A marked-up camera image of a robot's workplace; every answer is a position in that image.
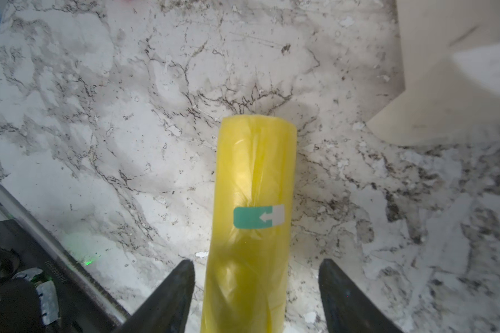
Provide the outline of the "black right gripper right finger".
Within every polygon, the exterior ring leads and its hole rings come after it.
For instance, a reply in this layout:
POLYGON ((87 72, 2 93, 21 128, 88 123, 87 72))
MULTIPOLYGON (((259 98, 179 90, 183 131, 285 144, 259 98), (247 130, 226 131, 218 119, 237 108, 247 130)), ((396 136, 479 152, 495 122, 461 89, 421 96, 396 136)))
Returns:
POLYGON ((318 284, 329 332, 401 333, 332 259, 319 266, 318 284))

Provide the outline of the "white bottom drawer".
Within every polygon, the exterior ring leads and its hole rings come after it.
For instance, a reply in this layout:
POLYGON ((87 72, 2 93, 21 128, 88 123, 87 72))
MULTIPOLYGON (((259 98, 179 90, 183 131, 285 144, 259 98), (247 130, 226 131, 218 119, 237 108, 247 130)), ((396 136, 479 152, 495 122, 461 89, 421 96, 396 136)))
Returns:
POLYGON ((500 1, 398 1, 405 90, 367 123, 398 146, 500 142, 500 1))

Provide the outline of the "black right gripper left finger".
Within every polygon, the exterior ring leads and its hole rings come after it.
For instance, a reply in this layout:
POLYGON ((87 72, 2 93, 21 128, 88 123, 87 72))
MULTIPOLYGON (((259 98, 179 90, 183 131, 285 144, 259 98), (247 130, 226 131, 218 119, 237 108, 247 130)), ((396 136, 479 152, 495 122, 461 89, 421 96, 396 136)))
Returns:
POLYGON ((115 332, 184 332, 193 300, 195 271, 185 259, 115 332))

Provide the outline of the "yellow trash bag roll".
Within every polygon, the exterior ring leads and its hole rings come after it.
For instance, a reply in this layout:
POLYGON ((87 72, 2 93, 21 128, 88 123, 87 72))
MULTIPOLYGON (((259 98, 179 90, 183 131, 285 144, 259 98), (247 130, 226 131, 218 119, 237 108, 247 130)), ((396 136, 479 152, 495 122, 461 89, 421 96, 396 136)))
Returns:
POLYGON ((201 331, 283 330, 296 155, 290 122, 222 121, 201 331))

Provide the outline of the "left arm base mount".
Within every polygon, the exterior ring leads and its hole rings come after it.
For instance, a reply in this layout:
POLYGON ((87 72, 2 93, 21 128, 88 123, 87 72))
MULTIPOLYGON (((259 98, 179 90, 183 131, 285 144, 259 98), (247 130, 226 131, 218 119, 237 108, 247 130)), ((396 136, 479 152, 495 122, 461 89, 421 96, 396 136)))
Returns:
POLYGON ((116 326, 18 222, 0 221, 0 332, 112 332, 116 326))

